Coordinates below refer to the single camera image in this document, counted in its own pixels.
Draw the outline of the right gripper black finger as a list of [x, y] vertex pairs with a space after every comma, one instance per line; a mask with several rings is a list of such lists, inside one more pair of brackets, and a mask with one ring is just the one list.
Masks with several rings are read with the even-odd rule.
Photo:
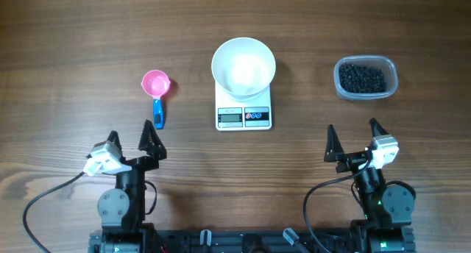
[[369, 125], [372, 130], [372, 136], [375, 138], [377, 136], [387, 135], [388, 132], [379, 124], [375, 118], [369, 120]]
[[339, 162], [344, 159], [344, 150], [336, 134], [335, 128], [330, 124], [327, 128], [327, 145], [325, 149], [324, 161], [326, 163]]

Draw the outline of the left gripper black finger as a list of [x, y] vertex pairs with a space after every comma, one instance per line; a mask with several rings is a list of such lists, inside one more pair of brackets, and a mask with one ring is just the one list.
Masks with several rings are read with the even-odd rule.
[[121, 152], [122, 151], [122, 147], [121, 147], [121, 143], [120, 143], [117, 131], [112, 130], [110, 132], [105, 142], [105, 148], [109, 152]]
[[146, 152], [150, 157], [156, 160], [164, 160], [167, 158], [166, 148], [157, 136], [155, 127], [150, 120], [145, 120], [144, 122], [138, 150]]

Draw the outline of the pink scoop with blue handle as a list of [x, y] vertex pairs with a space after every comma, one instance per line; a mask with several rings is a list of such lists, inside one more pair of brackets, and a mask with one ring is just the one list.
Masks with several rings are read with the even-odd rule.
[[147, 72], [141, 81], [144, 92], [153, 99], [153, 121], [156, 129], [164, 128], [165, 113], [162, 97], [167, 94], [170, 86], [171, 81], [167, 74], [159, 70]]

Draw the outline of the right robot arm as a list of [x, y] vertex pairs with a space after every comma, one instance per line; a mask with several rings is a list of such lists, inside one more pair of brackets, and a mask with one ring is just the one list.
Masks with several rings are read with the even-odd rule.
[[399, 144], [376, 119], [369, 121], [372, 140], [362, 151], [346, 153], [331, 124], [327, 128], [324, 161], [336, 163], [336, 172], [353, 179], [355, 199], [364, 213], [363, 220], [334, 235], [335, 252], [414, 252], [411, 214], [416, 192], [402, 181], [387, 182], [382, 169], [397, 157]]

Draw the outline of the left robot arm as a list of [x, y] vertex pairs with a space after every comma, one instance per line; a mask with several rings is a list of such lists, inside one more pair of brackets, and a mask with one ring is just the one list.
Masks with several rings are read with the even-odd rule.
[[116, 131], [93, 148], [91, 156], [98, 160], [103, 174], [116, 178], [116, 185], [104, 192], [97, 203], [102, 233], [99, 243], [89, 246], [90, 252], [166, 251], [154, 224], [144, 221], [155, 209], [154, 205], [149, 210], [145, 208], [146, 187], [155, 187], [145, 179], [145, 173], [158, 169], [159, 161], [167, 155], [150, 120], [144, 122], [138, 150], [145, 155], [129, 160], [124, 157]]

